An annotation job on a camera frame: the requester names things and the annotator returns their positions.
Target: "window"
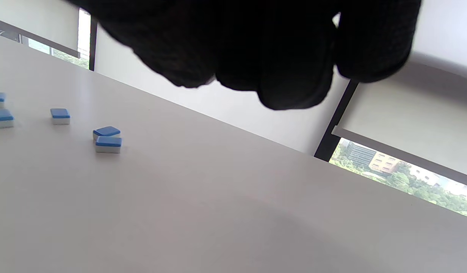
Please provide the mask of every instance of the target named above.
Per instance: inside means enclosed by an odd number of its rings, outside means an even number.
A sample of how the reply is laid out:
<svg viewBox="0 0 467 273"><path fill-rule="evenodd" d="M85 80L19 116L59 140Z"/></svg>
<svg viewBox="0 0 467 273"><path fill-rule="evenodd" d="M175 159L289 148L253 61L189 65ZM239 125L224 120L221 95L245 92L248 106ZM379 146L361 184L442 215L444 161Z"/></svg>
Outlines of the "window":
<svg viewBox="0 0 467 273"><path fill-rule="evenodd" d="M17 27L8 25L0 25L0 36L5 38L14 40L18 43L22 43L30 48L35 50L39 50L43 53L50 54L54 57L62 59L66 62L78 65L80 67L84 67L85 69L89 69L89 55L90 55L90 14L83 10L79 10L79 25L78 25L78 45L77 51L80 53L80 59L73 57L65 52L57 50L55 48L50 47L49 45L45 45L39 41L33 40L28 38L21 33L17 33L17 31L22 31Z"/></svg>
<svg viewBox="0 0 467 273"><path fill-rule="evenodd" d="M467 185L463 185L443 176L438 176L437 174L432 176L432 180L429 179L429 176L420 177L411 175L411 173L421 173L424 169L418 166L412 166L410 163L404 161L394 162L393 165L395 168L392 169L395 169L395 171L390 171L391 169L384 167L381 169L383 171L382 173L377 171L378 168L369 168L369 164L373 158L365 165L354 165L353 162L348 159L350 153L353 152L346 148L350 143L351 141L342 138L329 162L378 183L396 188L397 190L467 216ZM372 157L380 157L380 154L373 154ZM378 165L372 164L370 167L378 167Z"/></svg>

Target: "tree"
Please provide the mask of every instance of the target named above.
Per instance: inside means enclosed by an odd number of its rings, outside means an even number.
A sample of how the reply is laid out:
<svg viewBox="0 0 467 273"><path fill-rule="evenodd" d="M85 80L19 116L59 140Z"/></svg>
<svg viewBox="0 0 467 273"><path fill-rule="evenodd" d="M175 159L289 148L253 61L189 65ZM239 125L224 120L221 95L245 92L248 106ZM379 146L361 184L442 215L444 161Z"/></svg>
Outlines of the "tree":
<svg viewBox="0 0 467 273"><path fill-rule="evenodd" d="M88 65L89 65L89 60L88 59L85 59L85 58L78 59L76 57L72 57L69 54L63 53L60 50L56 50L56 49L53 49L53 56L55 56L55 57L57 57L59 59L62 59L64 61L66 61L66 62L76 64L79 67L83 67L85 69L88 69Z"/></svg>
<svg viewBox="0 0 467 273"><path fill-rule="evenodd" d="M387 178L387 182L389 185L399 185L399 184L407 184L409 185L409 178L404 173L393 173Z"/></svg>
<svg viewBox="0 0 467 273"><path fill-rule="evenodd" d="M329 161L336 166L347 169L353 173L362 174L365 170L359 166L354 166L353 161L348 159L346 147L338 145L332 159ZM384 185L412 194L428 202L445 207L464 216L467 216L467 200L463 196L454 195L445 191L442 187L432 186L423 180L410 175L411 165L406 162L399 162L397 172L389 175L386 180L377 177L371 177L372 180Z"/></svg>
<svg viewBox="0 0 467 273"><path fill-rule="evenodd" d="M397 172L405 174L408 178L411 177L411 165L407 162L400 161L397 165Z"/></svg>

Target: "white table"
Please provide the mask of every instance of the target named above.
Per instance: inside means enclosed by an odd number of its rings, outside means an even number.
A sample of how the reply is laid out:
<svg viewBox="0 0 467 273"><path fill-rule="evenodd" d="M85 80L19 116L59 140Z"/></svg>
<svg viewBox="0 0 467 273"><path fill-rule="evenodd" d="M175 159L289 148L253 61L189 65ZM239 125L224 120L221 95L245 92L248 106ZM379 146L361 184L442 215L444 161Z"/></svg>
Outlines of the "white table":
<svg viewBox="0 0 467 273"><path fill-rule="evenodd" d="M466 217L1 37L0 91L0 273L467 272Z"/></svg>

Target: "white wall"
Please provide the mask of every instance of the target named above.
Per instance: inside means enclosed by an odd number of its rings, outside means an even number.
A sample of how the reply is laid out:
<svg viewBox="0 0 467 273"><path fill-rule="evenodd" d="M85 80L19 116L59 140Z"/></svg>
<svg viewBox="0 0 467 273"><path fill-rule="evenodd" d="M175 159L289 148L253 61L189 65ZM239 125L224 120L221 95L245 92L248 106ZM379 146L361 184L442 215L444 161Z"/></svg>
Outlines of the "white wall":
<svg viewBox="0 0 467 273"><path fill-rule="evenodd" d="M97 31L95 71L307 154L315 153L348 84L335 76L322 104L307 110L272 111L261 105L254 92L232 91L218 82L199 89L178 88L102 28Z"/></svg>
<svg viewBox="0 0 467 273"><path fill-rule="evenodd" d="M466 76L467 0L424 0L413 49L448 62L431 65Z"/></svg>
<svg viewBox="0 0 467 273"><path fill-rule="evenodd" d="M77 50L79 10L63 0L0 0L0 21Z"/></svg>

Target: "black fabric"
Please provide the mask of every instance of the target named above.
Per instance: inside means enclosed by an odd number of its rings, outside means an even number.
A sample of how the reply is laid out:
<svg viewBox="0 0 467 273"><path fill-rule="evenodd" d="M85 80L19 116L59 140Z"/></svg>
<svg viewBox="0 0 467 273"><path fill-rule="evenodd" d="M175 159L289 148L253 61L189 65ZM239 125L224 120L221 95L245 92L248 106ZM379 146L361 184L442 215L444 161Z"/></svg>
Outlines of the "black fabric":
<svg viewBox="0 0 467 273"><path fill-rule="evenodd" d="M379 81L410 54L421 0L69 0L176 86L218 81L275 110L323 101L334 65ZM341 12L338 29L332 18Z"/></svg>

